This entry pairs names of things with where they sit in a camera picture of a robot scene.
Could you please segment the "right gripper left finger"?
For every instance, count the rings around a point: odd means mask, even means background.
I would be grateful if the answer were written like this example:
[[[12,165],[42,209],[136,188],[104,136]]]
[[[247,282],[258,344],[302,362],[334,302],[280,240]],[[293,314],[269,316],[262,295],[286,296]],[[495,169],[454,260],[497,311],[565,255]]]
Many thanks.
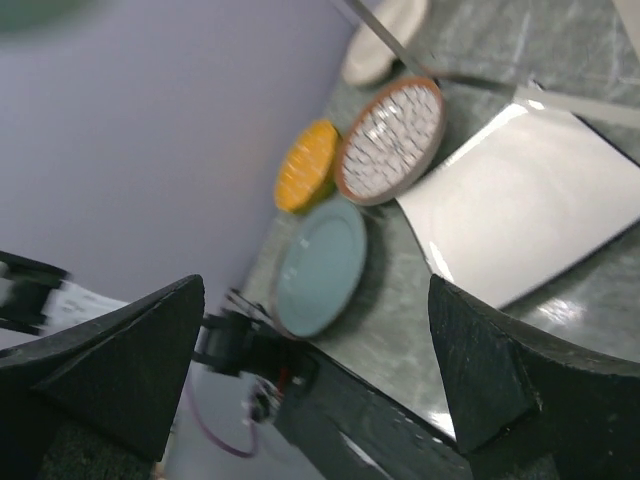
[[[204,314],[199,275],[1,352],[4,479],[147,479]]]

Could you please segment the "cream divided plate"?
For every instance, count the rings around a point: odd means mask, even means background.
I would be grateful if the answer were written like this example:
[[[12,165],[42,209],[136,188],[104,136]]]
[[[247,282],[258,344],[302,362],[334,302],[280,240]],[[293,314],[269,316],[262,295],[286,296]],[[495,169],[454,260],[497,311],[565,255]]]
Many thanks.
[[[372,10],[376,19],[404,47],[408,48],[427,22],[431,2],[427,0],[381,1]],[[382,81],[397,55],[361,22],[347,48],[342,77],[352,86],[363,87]]]

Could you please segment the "dark teal round plate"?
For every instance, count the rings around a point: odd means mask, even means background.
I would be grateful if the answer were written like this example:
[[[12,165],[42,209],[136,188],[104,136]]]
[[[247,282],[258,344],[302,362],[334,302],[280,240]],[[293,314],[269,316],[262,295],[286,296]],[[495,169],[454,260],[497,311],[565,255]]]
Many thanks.
[[[367,231],[359,210],[342,199],[306,216],[283,253],[297,270],[294,286],[307,315],[309,337],[337,319],[354,294],[366,263]]]

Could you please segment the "dark brown rimmed plate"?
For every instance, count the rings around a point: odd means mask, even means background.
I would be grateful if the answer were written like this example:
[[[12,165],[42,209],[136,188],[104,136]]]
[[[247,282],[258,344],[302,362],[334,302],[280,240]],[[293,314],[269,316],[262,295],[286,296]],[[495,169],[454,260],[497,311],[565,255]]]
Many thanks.
[[[307,315],[294,286],[297,270],[290,267],[283,256],[276,260],[269,287],[271,315],[277,328],[296,339],[309,337]]]

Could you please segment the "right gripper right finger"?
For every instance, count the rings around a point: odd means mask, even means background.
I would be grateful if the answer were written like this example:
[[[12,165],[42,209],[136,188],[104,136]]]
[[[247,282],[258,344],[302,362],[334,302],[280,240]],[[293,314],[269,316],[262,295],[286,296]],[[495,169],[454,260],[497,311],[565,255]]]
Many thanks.
[[[474,478],[638,478],[637,363],[516,320],[437,275],[428,316]]]

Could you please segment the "orange dotted scalloped plate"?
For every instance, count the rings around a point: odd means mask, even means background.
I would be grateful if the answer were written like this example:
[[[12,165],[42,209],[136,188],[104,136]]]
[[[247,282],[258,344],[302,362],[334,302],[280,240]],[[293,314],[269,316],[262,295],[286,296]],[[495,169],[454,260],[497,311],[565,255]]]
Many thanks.
[[[274,185],[275,206],[291,214],[303,214],[312,191],[330,166],[334,167],[341,137],[326,118],[312,122],[288,150]]]

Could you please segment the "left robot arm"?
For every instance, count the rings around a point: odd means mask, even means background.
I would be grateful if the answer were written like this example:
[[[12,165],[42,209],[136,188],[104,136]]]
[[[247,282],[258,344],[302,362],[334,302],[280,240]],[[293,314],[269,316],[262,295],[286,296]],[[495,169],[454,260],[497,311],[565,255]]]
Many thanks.
[[[71,281],[68,271],[3,252],[1,328],[42,336],[118,310],[127,303],[92,292]],[[203,337],[192,359],[209,370],[275,378],[286,363],[286,344],[269,325],[266,311],[236,289],[225,293],[217,314],[205,314]]]

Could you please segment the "cream square plate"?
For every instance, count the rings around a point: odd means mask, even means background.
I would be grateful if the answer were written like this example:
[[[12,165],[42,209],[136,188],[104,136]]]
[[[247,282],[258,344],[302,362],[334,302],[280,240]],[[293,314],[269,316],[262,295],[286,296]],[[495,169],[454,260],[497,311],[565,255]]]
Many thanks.
[[[639,168],[574,115],[519,101],[398,202],[430,270],[497,308],[633,225]]]

